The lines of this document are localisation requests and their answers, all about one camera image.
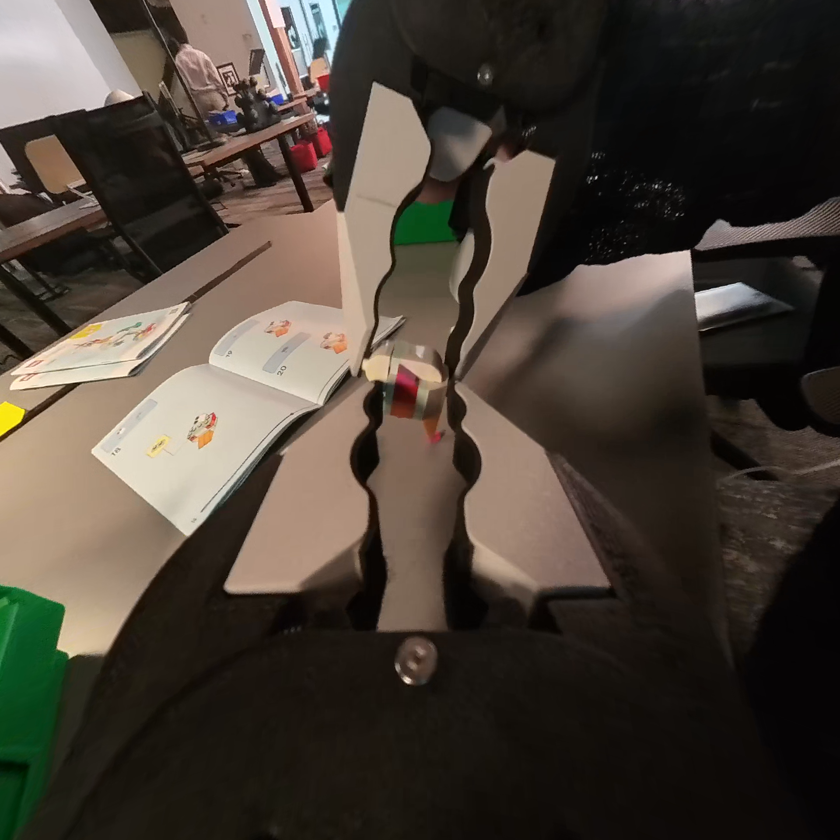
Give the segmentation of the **dark wooden table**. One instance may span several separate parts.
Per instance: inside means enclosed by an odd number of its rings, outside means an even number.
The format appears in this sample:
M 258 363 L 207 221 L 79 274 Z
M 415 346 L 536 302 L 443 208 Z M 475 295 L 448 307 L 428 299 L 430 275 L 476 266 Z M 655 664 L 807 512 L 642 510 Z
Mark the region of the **dark wooden table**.
M 78 230 L 98 228 L 108 222 L 107 215 L 97 202 L 79 201 L 58 206 L 1 231 L 1 282 L 39 321 L 64 337 L 70 327 L 7 268 L 7 264 L 26 256 L 36 247 L 50 244 Z
M 186 153 L 182 158 L 191 173 L 199 171 L 203 175 L 209 175 L 219 166 L 240 159 L 245 152 L 257 150 L 263 144 L 276 141 L 286 164 L 287 172 L 297 192 L 301 207 L 304 212 L 312 213 L 314 206 L 303 181 L 301 169 L 292 157 L 287 136 L 293 134 L 300 128 L 308 126 L 310 123 L 317 124 L 317 116 L 313 112 L 302 114 L 294 119 L 277 122 L 255 132 L 238 134 L 211 150 L 196 150 Z

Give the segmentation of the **person's right forearm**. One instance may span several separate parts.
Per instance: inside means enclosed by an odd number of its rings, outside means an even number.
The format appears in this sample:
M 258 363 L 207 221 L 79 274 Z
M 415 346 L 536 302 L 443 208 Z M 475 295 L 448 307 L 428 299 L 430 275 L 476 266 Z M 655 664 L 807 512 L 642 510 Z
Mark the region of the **person's right forearm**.
M 520 297 L 838 198 L 838 1 L 608 8 L 591 162 Z

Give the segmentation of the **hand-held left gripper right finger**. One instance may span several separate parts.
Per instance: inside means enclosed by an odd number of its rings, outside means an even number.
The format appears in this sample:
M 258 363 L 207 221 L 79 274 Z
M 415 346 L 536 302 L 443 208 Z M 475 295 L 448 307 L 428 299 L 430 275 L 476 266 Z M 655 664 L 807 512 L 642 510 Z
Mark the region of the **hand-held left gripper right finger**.
M 448 628 L 548 628 L 550 603 L 612 596 L 546 450 L 462 383 L 449 391 L 448 421 L 465 482 L 445 554 Z

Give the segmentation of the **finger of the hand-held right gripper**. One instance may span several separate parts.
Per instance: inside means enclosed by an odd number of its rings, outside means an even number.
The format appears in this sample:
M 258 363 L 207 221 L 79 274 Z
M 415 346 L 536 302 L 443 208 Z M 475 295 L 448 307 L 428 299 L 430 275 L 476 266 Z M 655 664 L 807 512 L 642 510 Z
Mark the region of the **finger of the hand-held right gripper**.
M 445 354 L 455 381 L 466 376 L 527 277 L 553 168 L 553 159 L 521 152 L 492 159 L 471 183 L 470 229 L 455 263 L 458 316 Z
M 432 157 L 413 101 L 374 82 L 343 210 L 337 212 L 348 366 L 361 373 L 378 323 L 380 292 L 395 265 L 393 239 L 404 207 L 419 194 Z

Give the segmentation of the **black mesh chair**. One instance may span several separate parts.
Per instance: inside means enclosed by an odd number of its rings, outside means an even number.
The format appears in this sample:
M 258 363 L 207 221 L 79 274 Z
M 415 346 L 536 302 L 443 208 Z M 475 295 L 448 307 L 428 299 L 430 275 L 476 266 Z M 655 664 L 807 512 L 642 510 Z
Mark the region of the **black mesh chair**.
M 228 234 L 148 92 L 49 123 L 128 246 L 138 279 L 161 277 Z

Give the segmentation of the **green plastic bin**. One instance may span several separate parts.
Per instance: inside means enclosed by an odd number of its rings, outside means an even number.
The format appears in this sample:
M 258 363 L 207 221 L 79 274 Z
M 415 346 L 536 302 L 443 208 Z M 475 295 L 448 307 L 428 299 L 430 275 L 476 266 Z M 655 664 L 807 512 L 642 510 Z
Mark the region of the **green plastic bin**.
M 65 607 L 1 588 L 1 838 L 15 838 L 46 787 L 68 655 Z
M 435 245 L 455 242 L 457 235 L 449 219 L 454 201 L 440 203 L 414 202 L 396 220 L 394 246 Z

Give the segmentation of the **small lego bird model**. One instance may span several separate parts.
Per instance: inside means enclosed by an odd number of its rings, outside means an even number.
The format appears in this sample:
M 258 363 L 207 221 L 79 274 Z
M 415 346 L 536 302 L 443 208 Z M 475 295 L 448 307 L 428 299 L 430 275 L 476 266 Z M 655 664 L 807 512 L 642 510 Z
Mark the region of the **small lego bird model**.
M 382 384 L 384 414 L 420 422 L 431 444 L 441 440 L 448 367 L 434 348 L 387 341 L 362 360 L 361 370 L 370 382 Z

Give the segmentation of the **black machine on table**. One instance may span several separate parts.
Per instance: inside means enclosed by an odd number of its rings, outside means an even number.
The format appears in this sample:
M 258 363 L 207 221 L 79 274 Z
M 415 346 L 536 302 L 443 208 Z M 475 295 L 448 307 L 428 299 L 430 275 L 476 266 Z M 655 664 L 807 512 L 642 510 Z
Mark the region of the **black machine on table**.
M 238 80 L 233 85 L 238 124 L 247 133 L 255 133 L 280 122 L 278 106 L 266 95 L 255 77 Z

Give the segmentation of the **open lego instruction booklet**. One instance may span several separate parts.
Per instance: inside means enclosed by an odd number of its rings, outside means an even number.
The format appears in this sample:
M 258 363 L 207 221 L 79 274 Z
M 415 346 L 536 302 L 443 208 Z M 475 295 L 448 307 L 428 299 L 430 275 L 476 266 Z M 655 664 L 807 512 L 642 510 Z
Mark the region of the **open lego instruction booklet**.
M 91 455 L 185 536 L 350 372 L 340 308 L 288 301 L 228 330 L 148 394 Z

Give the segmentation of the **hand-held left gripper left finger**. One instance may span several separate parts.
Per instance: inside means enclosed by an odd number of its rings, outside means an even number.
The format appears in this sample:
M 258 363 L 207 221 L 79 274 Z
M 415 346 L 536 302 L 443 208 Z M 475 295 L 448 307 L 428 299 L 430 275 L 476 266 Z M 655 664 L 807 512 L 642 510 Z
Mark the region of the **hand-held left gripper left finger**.
M 376 629 L 385 590 L 379 510 L 382 390 L 353 381 L 280 454 L 224 583 L 229 595 L 284 595 L 309 615 Z

